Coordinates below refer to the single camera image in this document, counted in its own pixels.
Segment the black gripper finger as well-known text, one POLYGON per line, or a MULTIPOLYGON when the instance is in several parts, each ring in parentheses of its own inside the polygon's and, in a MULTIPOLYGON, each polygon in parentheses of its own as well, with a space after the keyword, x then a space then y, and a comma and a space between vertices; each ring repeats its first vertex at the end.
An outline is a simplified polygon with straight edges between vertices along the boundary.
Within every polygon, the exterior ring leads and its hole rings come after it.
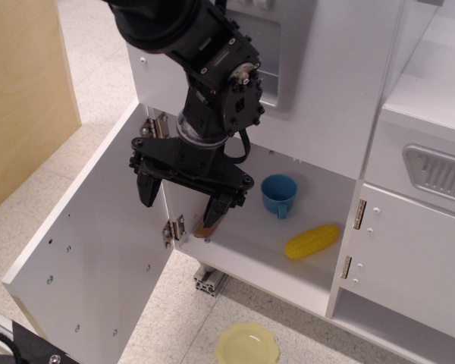
POLYGON ((152 207, 157 197, 162 180, 152 176, 148 171, 139 170, 136 185, 140 201, 146 207, 152 207))
POLYGON ((205 228, 213 227, 217 221, 227 213, 231 206, 231 201, 227 195, 212 196, 209 199, 206 211, 203 217, 205 228))

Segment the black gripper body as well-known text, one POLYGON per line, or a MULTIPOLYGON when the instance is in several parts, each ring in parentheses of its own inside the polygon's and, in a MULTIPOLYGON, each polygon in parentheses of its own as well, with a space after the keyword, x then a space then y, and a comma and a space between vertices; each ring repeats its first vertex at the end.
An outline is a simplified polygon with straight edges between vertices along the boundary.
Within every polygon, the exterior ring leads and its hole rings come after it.
POLYGON ((136 137, 130 167, 209 196, 225 194, 230 207, 242 206, 254 180, 230 162, 221 148, 199 149, 179 137, 136 137))

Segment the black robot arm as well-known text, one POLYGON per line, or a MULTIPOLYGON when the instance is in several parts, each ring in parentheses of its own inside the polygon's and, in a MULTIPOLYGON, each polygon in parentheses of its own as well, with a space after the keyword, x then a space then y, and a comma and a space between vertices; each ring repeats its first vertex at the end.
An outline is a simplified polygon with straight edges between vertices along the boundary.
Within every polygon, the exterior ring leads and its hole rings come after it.
POLYGON ((151 206, 160 184, 169 180, 209 196, 203 216, 213 227, 229 209, 244 204, 253 179, 240 157, 224 152, 227 140, 264 113, 259 54, 238 24, 225 15, 223 1, 111 1, 109 7, 124 40, 150 54, 167 55, 187 75, 185 106, 177 136, 138 137, 130 166, 140 200, 151 206))

